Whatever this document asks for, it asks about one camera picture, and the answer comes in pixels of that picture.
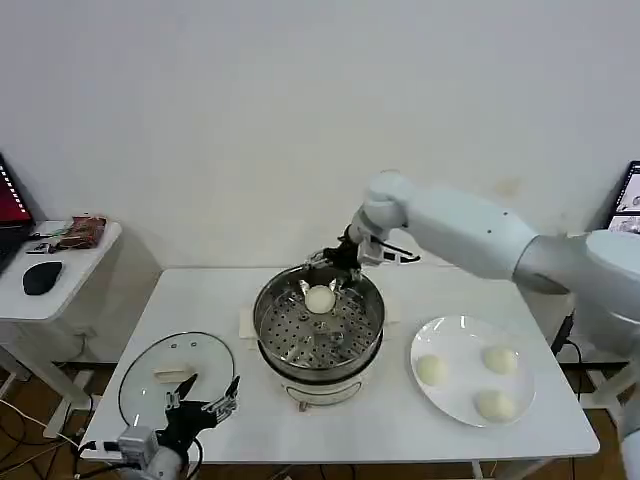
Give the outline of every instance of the stainless steel steamer basket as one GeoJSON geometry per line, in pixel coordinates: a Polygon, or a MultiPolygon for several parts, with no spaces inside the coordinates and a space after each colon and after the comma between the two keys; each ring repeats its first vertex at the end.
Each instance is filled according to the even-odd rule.
{"type": "Polygon", "coordinates": [[[260,350],[278,373],[303,383],[328,384],[361,371],[382,341],[384,302],[367,277],[355,283],[338,269],[298,266],[272,278],[253,308],[260,350]],[[325,314],[305,306],[308,287],[335,280],[334,308],[325,314]]]}

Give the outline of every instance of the wooden floor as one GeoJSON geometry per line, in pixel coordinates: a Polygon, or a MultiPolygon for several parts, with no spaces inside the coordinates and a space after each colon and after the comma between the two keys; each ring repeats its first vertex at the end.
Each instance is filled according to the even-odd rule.
{"type": "MultiPolygon", "coordinates": [[[[67,369],[69,375],[75,372],[67,369]]],[[[574,386],[577,386],[576,374],[570,374],[569,379],[574,386]]],[[[109,371],[98,371],[92,379],[89,390],[92,393],[102,393],[109,381],[109,371]]],[[[589,391],[589,387],[584,387],[584,391],[589,391]]],[[[55,410],[59,397],[50,388],[44,385],[37,378],[33,378],[26,384],[21,384],[12,390],[7,400],[22,409],[25,413],[46,423],[50,415],[55,410]]],[[[618,448],[617,433],[609,419],[608,414],[603,410],[589,411],[589,420],[600,439],[600,453],[592,457],[579,458],[575,460],[576,480],[623,480],[625,479],[620,453],[618,448]]],[[[65,433],[72,435],[83,427],[86,416],[83,414],[73,415],[67,422],[65,433]]],[[[4,405],[0,405],[0,423],[2,427],[13,436],[22,435],[22,422],[17,414],[4,405]]],[[[26,440],[28,442],[43,442],[41,437],[41,427],[26,421],[26,440]]],[[[15,446],[16,442],[9,439],[0,432],[0,458],[8,454],[15,446]]],[[[69,480],[71,478],[73,456],[68,446],[63,446],[57,450],[52,450],[38,459],[34,460],[33,466],[26,465],[17,470],[4,474],[3,471],[10,465],[17,464],[35,455],[52,445],[27,446],[22,445],[10,456],[0,463],[0,479],[6,480],[39,480],[45,478],[47,469],[50,468],[49,480],[69,480]]],[[[87,472],[101,467],[100,463],[79,462],[79,471],[87,472]]],[[[489,476],[494,468],[494,462],[483,464],[485,476],[489,476]]],[[[499,472],[506,464],[500,463],[496,467],[499,472]]],[[[455,479],[471,478],[471,467],[469,464],[412,464],[412,465],[357,465],[354,467],[358,480],[382,480],[382,479],[455,479]]],[[[205,480],[270,480],[281,466],[273,465],[207,465],[199,475],[205,480]]],[[[352,480],[352,470],[348,465],[325,466],[324,477],[326,480],[352,480]]],[[[293,480],[324,480],[323,472],[318,465],[300,465],[292,467],[287,474],[293,480]]],[[[103,474],[93,477],[96,480],[116,478],[113,474],[103,474]]],[[[571,460],[556,460],[543,469],[528,477],[532,480],[570,480],[572,479],[571,460]]]]}

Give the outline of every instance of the small white side table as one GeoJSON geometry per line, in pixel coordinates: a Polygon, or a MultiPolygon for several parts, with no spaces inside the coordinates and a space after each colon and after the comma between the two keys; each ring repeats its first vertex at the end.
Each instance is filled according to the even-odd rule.
{"type": "MultiPolygon", "coordinates": [[[[61,221],[42,222],[36,231],[44,234],[63,228],[67,224],[68,222],[61,221]]],[[[38,340],[28,335],[21,326],[27,323],[46,324],[58,318],[121,232],[122,228],[118,223],[108,222],[96,248],[68,250],[53,255],[27,255],[25,252],[33,248],[33,242],[30,242],[23,246],[12,263],[0,274],[0,347],[63,397],[44,431],[45,437],[54,438],[56,433],[60,432],[67,408],[70,412],[89,410],[92,406],[95,409],[100,397],[94,395],[90,399],[83,390],[91,379],[90,370],[79,372],[75,380],[71,381],[43,354],[47,349],[41,348],[38,340]],[[22,286],[24,272],[33,265],[47,261],[63,263],[58,281],[44,295],[26,295],[22,286]]],[[[11,363],[8,355],[2,357],[3,364],[11,363]]],[[[23,370],[11,368],[11,372],[10,380],[24,379],[23,370]]]]}

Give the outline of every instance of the snack package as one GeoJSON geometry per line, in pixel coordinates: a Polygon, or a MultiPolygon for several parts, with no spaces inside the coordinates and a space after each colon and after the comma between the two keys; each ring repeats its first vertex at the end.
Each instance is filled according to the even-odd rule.
{"type": "Polygon", "coordinates": [[[73,217],[73,225],[60,238],[56,250],[94,248],[100,242],[106,224],[104,217],[73,217]]]}

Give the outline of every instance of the laptop screen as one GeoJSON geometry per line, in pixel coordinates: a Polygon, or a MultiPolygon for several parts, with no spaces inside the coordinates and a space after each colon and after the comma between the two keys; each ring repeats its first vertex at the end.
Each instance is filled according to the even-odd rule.
{"type": "Polygon", "coordinates": [[[0,175],[2,176],[0,179],[0,222],[31,220],[29,210],[2,163],[0,163],[0,175]]]}

